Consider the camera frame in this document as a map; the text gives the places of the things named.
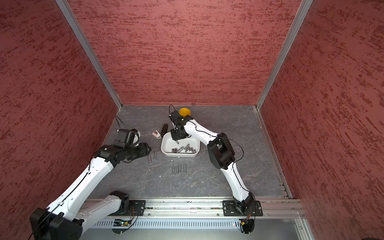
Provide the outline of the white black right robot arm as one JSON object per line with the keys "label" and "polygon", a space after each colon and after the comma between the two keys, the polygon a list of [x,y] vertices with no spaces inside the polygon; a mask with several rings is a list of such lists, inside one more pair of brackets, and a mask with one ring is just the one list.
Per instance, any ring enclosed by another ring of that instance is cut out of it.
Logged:
{"label": "white black right robot arm", "polygon": [[221,170],[230,185],[237,212],[244,216],[255,205],[255,197],[240,176],[235,150],[227,135],[212,132],[191,116],[183,117],[177,111],[170,113],[169,118],[174,126],[171,129],[174,141],[192,136],[207,147],[212,165]]}

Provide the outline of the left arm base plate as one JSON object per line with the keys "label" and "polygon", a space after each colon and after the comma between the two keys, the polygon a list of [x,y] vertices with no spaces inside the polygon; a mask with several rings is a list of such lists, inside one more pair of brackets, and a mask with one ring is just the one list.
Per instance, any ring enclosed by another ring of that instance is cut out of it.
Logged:
{"label": "left arm base plate", "polygon": [[145,200],[124,200],[118,213],[121,216],[143,216],[146,208]]}

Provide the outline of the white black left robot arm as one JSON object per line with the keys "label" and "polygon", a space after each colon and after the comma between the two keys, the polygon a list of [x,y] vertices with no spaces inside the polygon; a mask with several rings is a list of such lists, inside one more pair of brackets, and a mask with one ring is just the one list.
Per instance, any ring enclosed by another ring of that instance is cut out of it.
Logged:
{"label": "white black left robot arm", "polygon": [[79,177],[48,207],[37,208],[30,216],[31,238],[35,240],[78,240],[90,227],[111,214],[138,216],[130,205],[129,195],[111,192],[105,199],[80,211],[88,196],[120,162],[146,157],[147,143],[133,147],[104,145],[93,156]]}

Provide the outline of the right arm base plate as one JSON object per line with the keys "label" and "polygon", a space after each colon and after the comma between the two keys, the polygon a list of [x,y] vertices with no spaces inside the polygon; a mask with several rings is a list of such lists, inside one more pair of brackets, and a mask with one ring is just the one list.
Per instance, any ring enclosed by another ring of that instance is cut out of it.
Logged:
{"label": "right arm base plate", "polygon": [[244,207],[235,200],[222,201],[225,217],[262,217],[263,210],[260,201],[254,201],[249,207]]}

